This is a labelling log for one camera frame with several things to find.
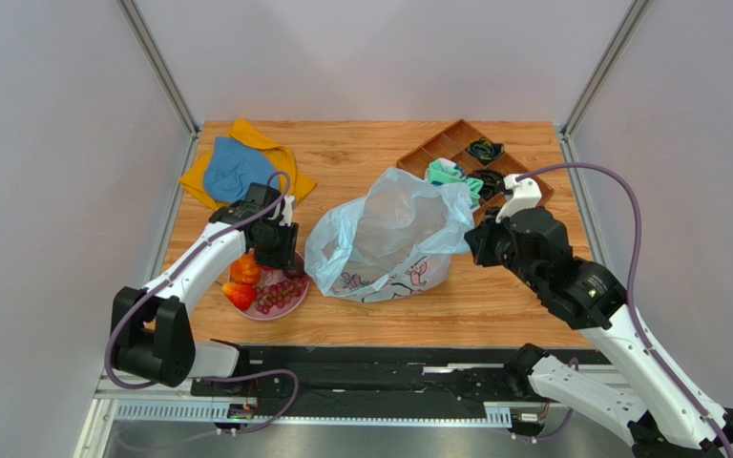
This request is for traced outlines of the light blue plastic bag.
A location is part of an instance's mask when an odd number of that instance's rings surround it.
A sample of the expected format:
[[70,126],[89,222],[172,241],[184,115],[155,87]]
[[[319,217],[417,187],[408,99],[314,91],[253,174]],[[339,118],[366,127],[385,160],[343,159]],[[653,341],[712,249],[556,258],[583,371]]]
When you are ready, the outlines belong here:
[[364,196],[321,217],[305,242],[305,272],[323,295],[348,301],[424,293],[448,277],[452,256],[468,252],[472,209],[464,182],[434,185],[388,168]]

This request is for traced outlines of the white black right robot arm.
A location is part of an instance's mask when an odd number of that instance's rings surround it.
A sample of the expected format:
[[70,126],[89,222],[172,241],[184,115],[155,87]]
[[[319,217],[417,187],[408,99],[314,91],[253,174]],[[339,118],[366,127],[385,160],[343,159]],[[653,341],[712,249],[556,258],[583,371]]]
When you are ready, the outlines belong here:
[[733,445],[733,408],[682,373],[603,265],[574,255],[565,225],[542,207],[498,219],[490,209],[465,235],[473,261],[503,266],[614,366],[622,392],[574,372],[527,343],[504,365],[510,392],[558,401],[616,434],[636,457],[722,457]]

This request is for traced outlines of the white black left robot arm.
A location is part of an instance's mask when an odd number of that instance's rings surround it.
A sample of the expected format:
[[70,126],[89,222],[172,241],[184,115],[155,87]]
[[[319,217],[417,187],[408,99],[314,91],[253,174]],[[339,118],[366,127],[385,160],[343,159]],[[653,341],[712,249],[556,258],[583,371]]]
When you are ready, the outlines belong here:
[[104,356],[108,378],[124,389],[142,389],[232,377],[241,348],[196,340],[190,317],[215,279],[256,246],[273,243],[277,260],[291,259],[298,234],[295,205],[287,196],[263,207],[252,202],[223,207],[162,274],[142,287],[119,290]]

